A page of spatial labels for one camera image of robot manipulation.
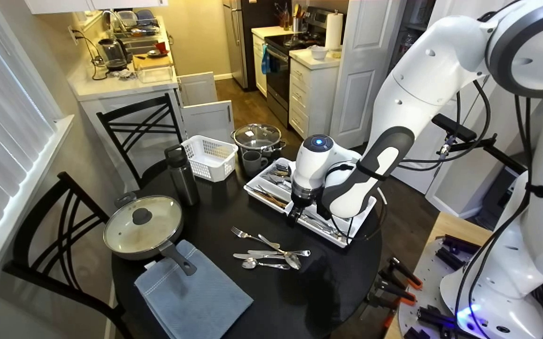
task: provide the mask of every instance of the paper towel roll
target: paper towel roll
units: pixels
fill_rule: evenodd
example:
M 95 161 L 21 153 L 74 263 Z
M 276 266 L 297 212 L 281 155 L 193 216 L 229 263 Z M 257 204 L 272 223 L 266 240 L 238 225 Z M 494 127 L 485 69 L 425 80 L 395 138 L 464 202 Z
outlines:
M 344 14 L 327 16 L 327 50 L 340 50 L 344 38 Z

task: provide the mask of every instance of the cloth napkin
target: cloth napkin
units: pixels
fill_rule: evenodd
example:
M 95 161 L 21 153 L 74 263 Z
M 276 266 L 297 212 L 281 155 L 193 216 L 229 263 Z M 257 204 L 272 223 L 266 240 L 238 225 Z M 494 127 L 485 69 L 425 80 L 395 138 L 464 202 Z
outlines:
M 197 266 L 195 276 L 165 259 L 136 280 L 148 308 L 174 339 L 217 339 L 253 304 L 229 276 L 225 276 L 193 244 L 181 242 L 178 251 Z

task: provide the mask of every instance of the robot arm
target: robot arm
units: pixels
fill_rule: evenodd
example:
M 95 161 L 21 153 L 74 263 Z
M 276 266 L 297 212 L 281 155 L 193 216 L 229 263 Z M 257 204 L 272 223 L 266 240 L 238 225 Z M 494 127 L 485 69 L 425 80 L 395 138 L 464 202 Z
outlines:
M 383 84 L 361 159 L 344 157 L 349 167 L 336 170 L 342 157 L 312 150 L 312 142 L 300 148 L 291 216 L 312 202 L 327 217 L 364 212 L 379 180 L 391 176 L 444 104 L 487 76 L 515 95 L 543 99 L 543 0 L 517 3 L 489 23 L 445 18 L 430 27 Z M 327 153 L 347 155 L 332 148 Z
M 297 210 L 317 200 L 319 212 L 342 219 L 364 212 L 378 183 L 393 174 L 444 104 L 485 76 L 487 42 L 487 31 L 472 18 L 449 18 L 428 29 L 383 84 L 364 157 L 351 157 L 351 168 L 327 176 L 338 163 L 315 159 L 329 159 L 327 153 L 336 153 L 338 146 L 325 136 L 302 144 L 293 193 L 295 202 L 300 202 Z M 317 140 L 332 148 L 321 153 L 312 148 Z

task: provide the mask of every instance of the bottle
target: bottle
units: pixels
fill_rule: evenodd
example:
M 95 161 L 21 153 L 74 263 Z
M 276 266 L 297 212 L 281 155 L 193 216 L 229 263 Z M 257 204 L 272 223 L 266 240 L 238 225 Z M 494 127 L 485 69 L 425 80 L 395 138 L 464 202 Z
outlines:
M 165 159 L 170 167 L 172 182 L 178 191 L 180 202 L 185 206 L 197 206 L 200 202 L 197 180 L 183 146 L 166 150 Z

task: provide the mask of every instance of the white bin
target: white bin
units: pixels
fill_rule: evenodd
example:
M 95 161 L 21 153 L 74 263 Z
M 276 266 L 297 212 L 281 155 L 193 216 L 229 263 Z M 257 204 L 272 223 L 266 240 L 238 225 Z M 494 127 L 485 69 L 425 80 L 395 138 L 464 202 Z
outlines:
M 206 136 L 193 136 L 181 144 L 193 174 L 212 183 L 225 182 L 236 168 L 238 148 Z

